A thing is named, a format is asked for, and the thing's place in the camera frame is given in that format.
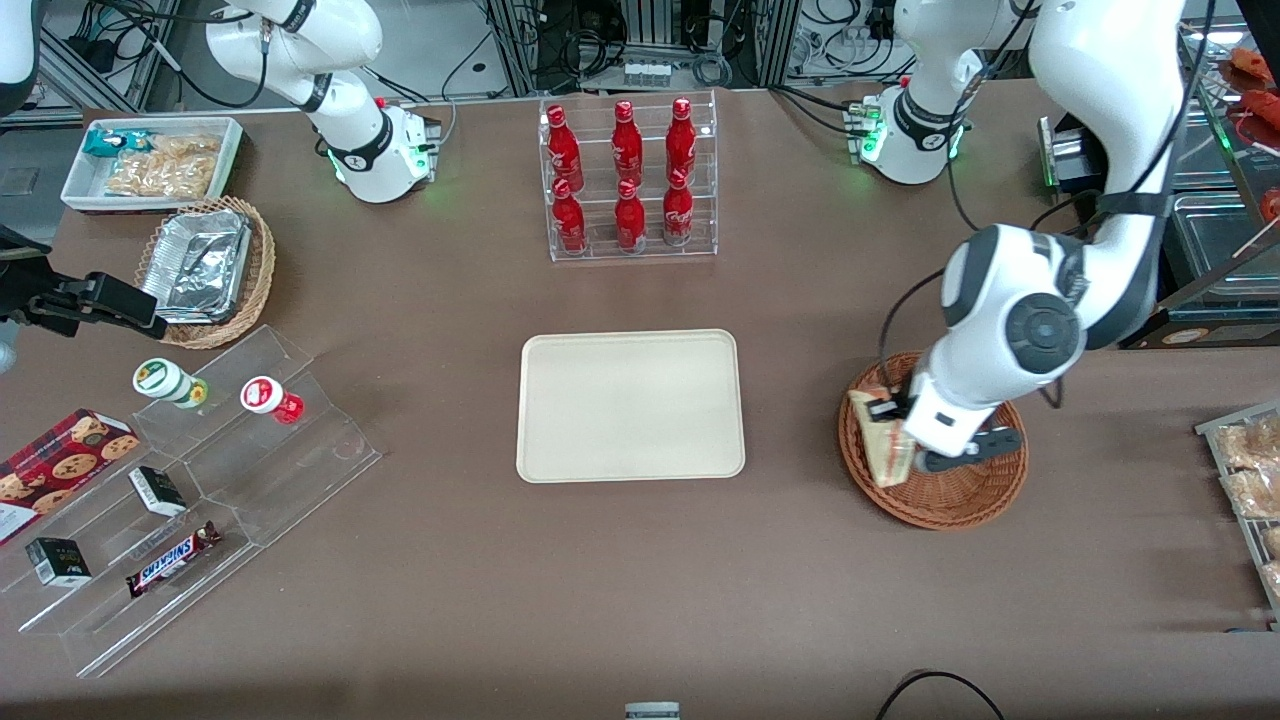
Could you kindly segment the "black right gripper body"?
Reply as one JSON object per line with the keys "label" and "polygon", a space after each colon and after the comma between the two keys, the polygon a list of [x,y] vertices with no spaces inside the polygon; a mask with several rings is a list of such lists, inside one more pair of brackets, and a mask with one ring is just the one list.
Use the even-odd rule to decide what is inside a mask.
{"label": "black right gripper body", "polygon": [[55,272],[50,247],[1,228],[1,314],[4,320],[73,337],[82,323],[95,323],[82,304],[83,281]]}

